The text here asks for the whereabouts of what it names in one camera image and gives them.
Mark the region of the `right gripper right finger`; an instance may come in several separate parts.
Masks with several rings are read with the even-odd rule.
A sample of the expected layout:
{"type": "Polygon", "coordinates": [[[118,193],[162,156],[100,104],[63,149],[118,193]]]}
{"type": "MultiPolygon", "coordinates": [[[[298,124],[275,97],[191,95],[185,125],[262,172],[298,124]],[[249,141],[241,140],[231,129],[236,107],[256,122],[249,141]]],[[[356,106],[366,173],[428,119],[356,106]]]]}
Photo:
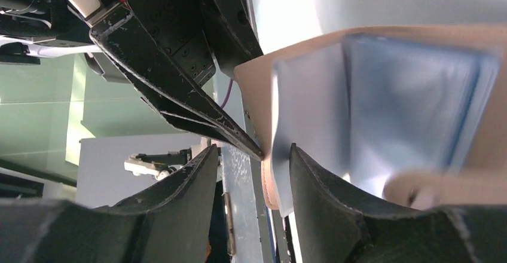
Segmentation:
{"type": "Polygon", "coordinates": [[[371,195],[292,144],[293,206],[304,262],[505,262],[506,207],[418,211],[371,195]]]}

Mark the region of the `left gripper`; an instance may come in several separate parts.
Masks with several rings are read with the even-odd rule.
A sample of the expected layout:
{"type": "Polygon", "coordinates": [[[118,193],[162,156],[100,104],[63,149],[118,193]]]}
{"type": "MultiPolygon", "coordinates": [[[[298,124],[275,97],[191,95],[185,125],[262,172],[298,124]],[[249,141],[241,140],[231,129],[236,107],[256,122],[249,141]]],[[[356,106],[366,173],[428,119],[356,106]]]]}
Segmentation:
{"type": "Polygon", "coordinates": [[[147,104],[174,128],[229,143],[256,160],[264,153],[203,90],[218,66],[234,68],[263,55],[247,0],[100,0],[91,40],[147,104]]]}

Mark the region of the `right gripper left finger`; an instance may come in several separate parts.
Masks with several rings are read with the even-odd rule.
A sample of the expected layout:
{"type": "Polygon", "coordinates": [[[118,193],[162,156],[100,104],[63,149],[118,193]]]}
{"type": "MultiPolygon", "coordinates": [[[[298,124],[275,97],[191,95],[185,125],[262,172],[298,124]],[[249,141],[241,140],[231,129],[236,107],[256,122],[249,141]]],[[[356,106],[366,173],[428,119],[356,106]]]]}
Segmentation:
{"type": "Polygon", "coordinates": [[[216,145],[113,206],[1,200],[2,262],[204,262],[219,166],[216,145]]]}

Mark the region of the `beige leather card holder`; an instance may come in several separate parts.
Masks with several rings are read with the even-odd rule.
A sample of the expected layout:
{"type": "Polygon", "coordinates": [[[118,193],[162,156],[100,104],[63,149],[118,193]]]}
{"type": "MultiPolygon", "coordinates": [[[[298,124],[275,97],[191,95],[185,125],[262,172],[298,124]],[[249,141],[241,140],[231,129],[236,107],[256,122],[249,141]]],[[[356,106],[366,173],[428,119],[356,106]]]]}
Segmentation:
{"type": "Polygon", "coordinates": [[[292,143],[376,197],[506,203],[506,26],[371,26],[234,68],[267,206],[293,211],[292,143]]]}

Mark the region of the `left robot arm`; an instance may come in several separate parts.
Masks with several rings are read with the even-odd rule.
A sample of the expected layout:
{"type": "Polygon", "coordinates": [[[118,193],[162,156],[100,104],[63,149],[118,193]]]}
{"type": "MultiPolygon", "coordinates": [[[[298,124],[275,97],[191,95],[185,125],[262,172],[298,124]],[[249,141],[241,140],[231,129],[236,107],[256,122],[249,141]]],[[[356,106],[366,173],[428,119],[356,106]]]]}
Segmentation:
{"type": "Polygon", "coordinates": [[[35,63],[36,43],[103,53],[174,128],[263,157],[202,89],[262,55],[243,0],[1,0],[1,35],[16,42],[6,62],[35,63]]]}

